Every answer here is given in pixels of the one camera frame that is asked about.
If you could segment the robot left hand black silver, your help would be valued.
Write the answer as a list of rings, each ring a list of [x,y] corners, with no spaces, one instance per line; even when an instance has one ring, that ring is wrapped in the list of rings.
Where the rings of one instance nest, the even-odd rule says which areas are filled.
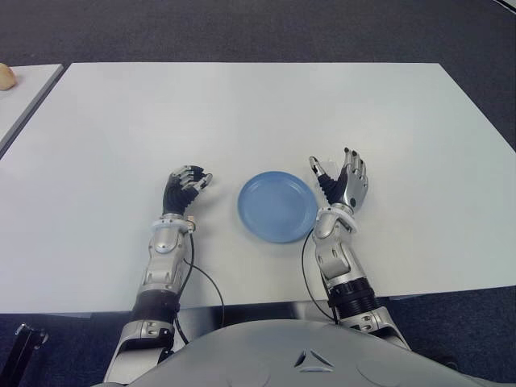
[[[170,173],[164,188],[162,215],[183,215],[212,178],[211,173],[197,165],[184,165]]]

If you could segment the robot right hand black silver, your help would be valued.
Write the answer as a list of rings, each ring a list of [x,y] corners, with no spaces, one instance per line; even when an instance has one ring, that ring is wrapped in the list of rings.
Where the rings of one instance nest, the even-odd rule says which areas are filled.
[[[345,148],[343,152],[344,163],[337,179],[327,174],[315,156],[309,158],[310,169],[328,203],[345,205],[354,213],[361,208],[368,192],[366,164],[356,150]]]

